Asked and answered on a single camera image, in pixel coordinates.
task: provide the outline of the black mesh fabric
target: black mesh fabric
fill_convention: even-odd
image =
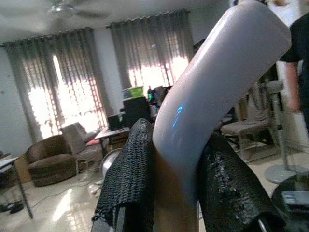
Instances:
[[[153,127],[137,121],[114,163],[108,169],[93,221],[115,228],[120,208],[126,209],[124,231],[151,232],[154,214]]]
[[[207,232],[260,231],[261,216],[273,231],[285,225],[255,174],[216,133],[198,165],[198,197]]]

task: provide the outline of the green basket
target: green basket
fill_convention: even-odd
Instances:
[[[130,88],[130,92],[133,98],[139,98],[143,96],[143,86]]]

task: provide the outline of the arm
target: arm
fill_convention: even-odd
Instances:
[[[298,71],[297,62],[287,62],[286,63],[286,75],[288,88],[290,90],[290,100],[288,102],[288,107],[293,112],[300,112],[301,104],[299,98],[299,86],[298,86]]]

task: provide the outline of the black shirt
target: black shirt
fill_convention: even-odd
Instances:
[[[303,60],[299,78],[299,92],[303,107],[309,107],[309,13],[295,21],[291,27],[292,46],[281,61],[299,62]]]

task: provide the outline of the brown armchair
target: brown armchair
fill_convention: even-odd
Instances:
[[[35,186],[50,185],[76,174],[75,158],[62,135],[32,145],[26,152],[28,170]]]

